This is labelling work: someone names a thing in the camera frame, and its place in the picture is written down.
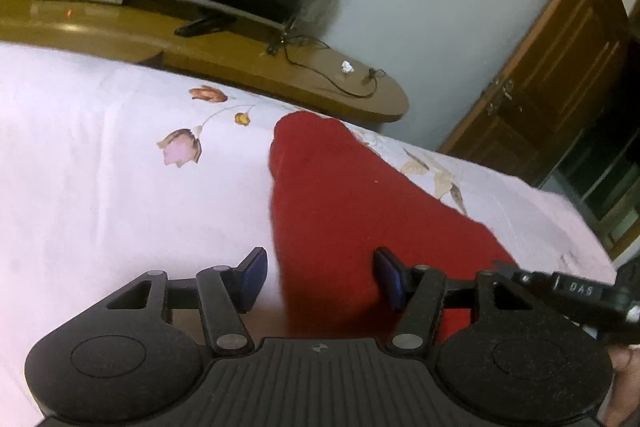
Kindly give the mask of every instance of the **bed sheet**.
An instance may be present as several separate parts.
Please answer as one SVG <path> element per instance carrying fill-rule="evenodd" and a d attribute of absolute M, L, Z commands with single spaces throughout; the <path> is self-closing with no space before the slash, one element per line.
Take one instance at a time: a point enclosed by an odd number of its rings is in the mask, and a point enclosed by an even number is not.
<path fill-rule="evenodd" d="M 268 280 L 246 324 L 255 338 L 286 333 L 268 153 L 276 122 L 298 110 L 223 84 L 0 44 L 0 425 L 41 419 L 22 373 L 30 347 L 149 269 L 193 277 L 262 246 Z M 520 266 L 614 280 L 562 197 L 347 125 L 489 227 Z"/>

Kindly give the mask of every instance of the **door panel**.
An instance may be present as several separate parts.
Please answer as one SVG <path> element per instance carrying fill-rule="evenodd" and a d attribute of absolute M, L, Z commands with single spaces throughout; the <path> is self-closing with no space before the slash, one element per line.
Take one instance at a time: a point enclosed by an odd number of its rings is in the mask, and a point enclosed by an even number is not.
<path fill-rule="evenodd" d="M 627 44 L 622 0 L 550 0 L 440 152 L 539 183 L 604 108 Z"/>

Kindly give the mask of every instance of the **finger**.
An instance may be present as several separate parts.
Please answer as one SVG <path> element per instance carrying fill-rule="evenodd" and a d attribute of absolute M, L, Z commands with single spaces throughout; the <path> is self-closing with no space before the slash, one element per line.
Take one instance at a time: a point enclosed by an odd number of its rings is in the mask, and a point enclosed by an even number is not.
<path fill-rule="evenodd" d="M 617 346 L 608 351 L 616 378 L 605 425 L 618 427 L 640 405 L 640 351 Z"/>

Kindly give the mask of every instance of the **red garment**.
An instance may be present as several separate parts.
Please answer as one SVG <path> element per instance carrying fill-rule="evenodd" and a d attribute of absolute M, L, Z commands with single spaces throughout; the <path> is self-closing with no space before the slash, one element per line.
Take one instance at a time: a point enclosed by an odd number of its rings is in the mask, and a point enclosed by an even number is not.
<path fill-rule="evenodd" d="M 484 225 L 428 195 L 333 118 L 297 112 L 281 119 L 270 169 L 274 244 L 293 337 L 391 333 L 399 316 L 373 279 L 376 247 L 453 279 L 473 279 L 494 261 L 513 263 Z M 468 311 L 448 312 L 441 335 L 469 322 Z"/>

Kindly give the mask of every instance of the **cable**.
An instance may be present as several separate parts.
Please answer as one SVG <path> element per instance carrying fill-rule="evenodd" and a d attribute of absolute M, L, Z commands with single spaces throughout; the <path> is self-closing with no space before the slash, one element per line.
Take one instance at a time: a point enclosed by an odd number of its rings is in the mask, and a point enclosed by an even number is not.
<path fill-rule="evenodd" d="M 376 91 L 378 90 L 378 77 L 384 77 L 386 76 L 386 71 L 385 70 L 381 70 L 381 69 L 374 69 L 374 68 L 369 68 L 369 80 L 373 80 L 374 81 L 374 86 L 373 86 L 373 90 L 371 91 L 371 93 L 368 93 L 366 95 L 361 95 L 358 93 L 353 93 L 350 92 L 349 90 L 345 90 L 343 87 L 341 87 L 340 85 L 338 85 L 331 77 L 329 77 L 328 75 L 322 73 L 320 70 L 316 70 L 314 67 L 308 66 L 306 64 L 301 64 L 299 62 L 295 62 L 292 61 L 289 58 L 289 51 L 287 50 L 287 44 L 292 44 L 292 41 L 294 39 L 312 39 L 318 43 L 320 43 L 324 48 L 322 49 L 331 49 L 331 47 L 325 43 L 324 41 L 319 40 L 317 37 L 312 37 L 310 35 L 296 35 L 294 37 L 287 37 L 286 35 L 284 36 L 284 38 L 282 39 L 282 49 L 284 49 L 284 56 L 287 59 L 287 62 L 289 62 L 289 64 L 294 65 L 294 66 L 298 66 L 300 68 L 305 68 L 306 70 L 311 70 L 315 73 L 317 73 L 318 75 L 321 75 L 322 77 L 324 77 L 326 80 L 328 80 L 332 86 L 334 88 L 336 88 L 338 91 L 350 96 L 350 97 L 354 97 L 356 99 L 370 99 L 371 97 L 373 97 L 373 95 L 376 94 Z"/>

